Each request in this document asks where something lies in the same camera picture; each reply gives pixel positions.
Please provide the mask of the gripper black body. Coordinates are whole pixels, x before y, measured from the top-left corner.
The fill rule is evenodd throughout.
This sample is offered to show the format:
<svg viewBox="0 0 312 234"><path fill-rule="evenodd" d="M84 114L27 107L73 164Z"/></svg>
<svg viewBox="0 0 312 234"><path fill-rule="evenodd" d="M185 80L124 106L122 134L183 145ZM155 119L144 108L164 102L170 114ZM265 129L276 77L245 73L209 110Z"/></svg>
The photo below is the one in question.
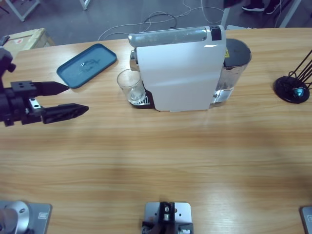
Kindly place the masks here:
<svg viewBox="0 0 312 234"><path fill-rule="evenodd" d="M19 121L23 125L43 122L42 108L34 108L31 99L43 96L42 88L3 88L0 90L0 120L6 127Z"/></svg>

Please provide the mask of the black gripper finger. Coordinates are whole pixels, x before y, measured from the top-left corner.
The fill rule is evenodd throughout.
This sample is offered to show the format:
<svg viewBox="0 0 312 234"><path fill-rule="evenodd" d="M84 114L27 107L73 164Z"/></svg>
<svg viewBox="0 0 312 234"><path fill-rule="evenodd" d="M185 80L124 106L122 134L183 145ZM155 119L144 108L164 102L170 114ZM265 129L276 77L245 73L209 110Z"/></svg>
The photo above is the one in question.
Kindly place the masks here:
<svg viewBox="0 0 312 234"><path fill-rule="evenodd" d="M70 103L55 107L44 108L41 119L44 124L70 120L83 115L88 111L88 106Z"/></svg>
<svg viewBox="0 0 312 234"><path fill-rule="evenodd" d="M70 89L55 81L17 81L11 82L11 88L16 95L22 97L54 96Z"/></svg>

